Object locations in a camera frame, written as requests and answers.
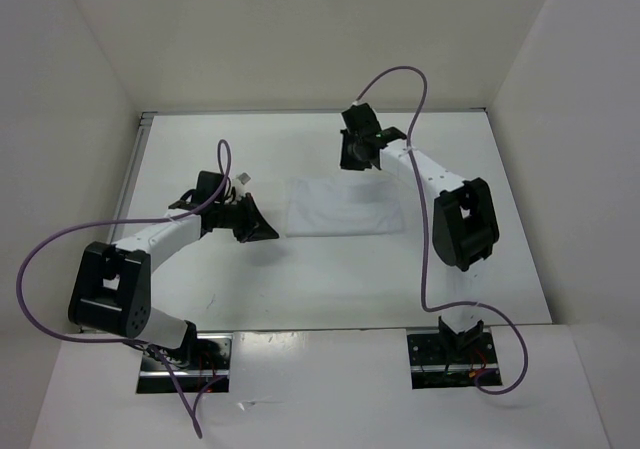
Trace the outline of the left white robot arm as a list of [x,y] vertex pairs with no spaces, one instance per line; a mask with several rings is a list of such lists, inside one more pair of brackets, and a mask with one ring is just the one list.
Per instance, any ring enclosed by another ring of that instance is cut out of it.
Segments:
[[151,344],[180,369],[210,352],[194,323],[152,307],[152,275],[216,229],[231,231],[239,243],[277,239],[278,232],[244,190],[248,180],[245,174],[229,180],[202,171],[196,186],[171,204],[159,223],[112,244],[86,246],[68,306],[69,321]]

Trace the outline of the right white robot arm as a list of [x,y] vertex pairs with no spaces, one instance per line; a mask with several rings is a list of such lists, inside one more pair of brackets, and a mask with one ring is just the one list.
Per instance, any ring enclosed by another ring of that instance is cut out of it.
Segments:
[[438,315],[438,349],[462,361],[480,339],[484,322],[470,296],[481,285],[484,262],[499,240],[491,190],[482,178],[464,179],[412,145],[411,135],[384,129],[371,106],[354,103],[341,113],[340,167],[378,169],[418,191],[423,250],[420,300]]

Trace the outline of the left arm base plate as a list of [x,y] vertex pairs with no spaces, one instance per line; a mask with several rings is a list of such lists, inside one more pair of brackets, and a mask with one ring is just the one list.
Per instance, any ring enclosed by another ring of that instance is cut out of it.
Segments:
[[[205,388],[207,393],[227,393],[230,385],[230,366],[233,345],[232,333],[201,332],[198,334],[200,352],[189,363],[174,363],[167,358],[184,393],[196,395]],[[144,354],[138,373],[137,394],[175,393],[175,387],[165,366],[155,355]]]

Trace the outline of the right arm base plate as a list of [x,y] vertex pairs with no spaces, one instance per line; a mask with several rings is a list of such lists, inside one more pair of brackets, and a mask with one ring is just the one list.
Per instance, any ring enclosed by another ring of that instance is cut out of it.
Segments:
[[477,376],[481,387],[502,385],[489,331],[457,356],[447,354],[436,330],[408,332],[406,339],[414,390],[473,387]]

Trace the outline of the white skirt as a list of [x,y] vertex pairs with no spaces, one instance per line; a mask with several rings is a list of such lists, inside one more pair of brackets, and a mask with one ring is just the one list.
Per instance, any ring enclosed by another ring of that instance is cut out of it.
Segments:
[[284,228],[290,238],[400,233],[404,215],[399,191],[387,176],[295,178],[288,188]]

